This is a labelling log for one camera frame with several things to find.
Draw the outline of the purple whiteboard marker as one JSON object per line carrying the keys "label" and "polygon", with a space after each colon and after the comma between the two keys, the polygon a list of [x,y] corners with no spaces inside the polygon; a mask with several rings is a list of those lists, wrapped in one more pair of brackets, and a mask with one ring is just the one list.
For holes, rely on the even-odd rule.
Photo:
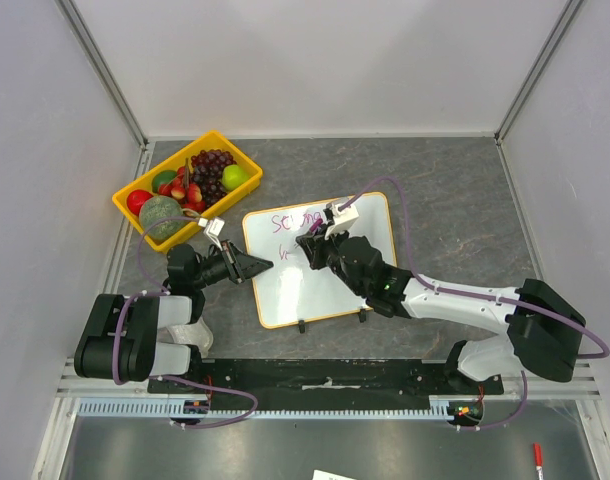
{"label": "purple whiteboard marker", "polygon": [[[313,224],[310,227],[308,227],[308,229],[306,230],[306,233],[315,232],[322,223],[323,223],[322,217],[314,220]],[[298,241],[296,240],[294,243],[294,248],[298,248],[298,247],[299,247],[299,244],[298,244]]]}

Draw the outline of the yellow-framed whiteboard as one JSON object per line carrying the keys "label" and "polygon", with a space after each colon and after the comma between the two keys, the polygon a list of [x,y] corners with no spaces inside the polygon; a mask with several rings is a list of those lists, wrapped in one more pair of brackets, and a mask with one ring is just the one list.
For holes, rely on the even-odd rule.
{"label": "yellow-framed whiteboard", "polygon": [[247,253],[273,266],[252,279],[260,324],[276,329],[357,313],[367,307],[328,268],[313,270],[296,237],[324,219],[328,199],[259,210],[242,220]]}

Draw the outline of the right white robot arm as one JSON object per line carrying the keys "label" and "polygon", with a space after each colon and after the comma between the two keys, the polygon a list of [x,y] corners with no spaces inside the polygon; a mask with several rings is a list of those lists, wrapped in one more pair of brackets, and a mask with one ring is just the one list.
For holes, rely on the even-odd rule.
{"label": "right white robot arm", "polygon": [[519,288],[441,283],[386,263],[364,236],[306,233],[296,243],[311,269],[329,269],[380,315],[441,319],[490,332],[450,351],[442,377],[454,393],[520,370],[559,383],[573,376],[586,321],[541,280],[527,279]]}

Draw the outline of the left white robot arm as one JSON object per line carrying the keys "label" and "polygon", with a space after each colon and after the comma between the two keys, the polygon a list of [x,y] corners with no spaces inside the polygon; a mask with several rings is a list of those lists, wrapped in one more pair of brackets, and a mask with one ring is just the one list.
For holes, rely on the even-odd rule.
{"label": "left white robot arm", "polygon": [[183,393],[193,393],[204,382],[204,369],[193,361],[204,348],[198,340],[162,342],[159,331],[168,327],[208,329],[202,318],[204,289],[221,281],[239,285],[274,266],[249,255],[229,241],[202,256],[186,243],[167,253],[167,283],[159,291],[132,296],[96,297],[74,354],[74,370],[82,378],[112,380],[118,385],[169,375]]}

